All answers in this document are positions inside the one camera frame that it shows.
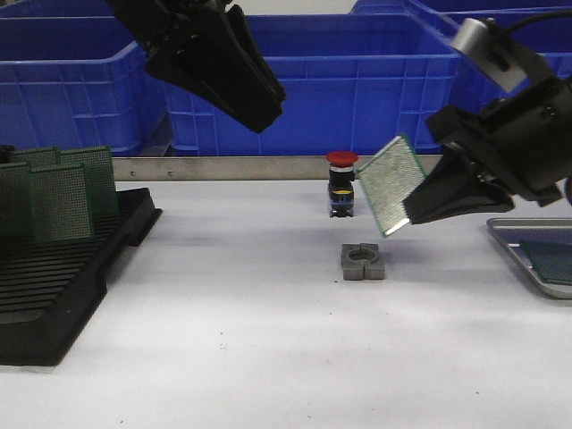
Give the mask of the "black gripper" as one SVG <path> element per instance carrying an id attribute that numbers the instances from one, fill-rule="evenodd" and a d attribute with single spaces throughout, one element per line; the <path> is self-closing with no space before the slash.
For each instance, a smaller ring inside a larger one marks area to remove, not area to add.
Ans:
<path id="1" fill-rule="evenodd" d="M 246 15 L 227 1 L 110 1 L 148 53 L 154 78 L 195 94 L 260 133 L 282 115 L 286 93 Z"/>
<path id="2" fill-rule="evenodd" d="M 441 160 L 403 200 L 409 221 L 505 213 L 519 195 L 547 206 L 571 175 L 571 80 L 548 78 L 478 114 L 454 105 L 429 117 Z"/>

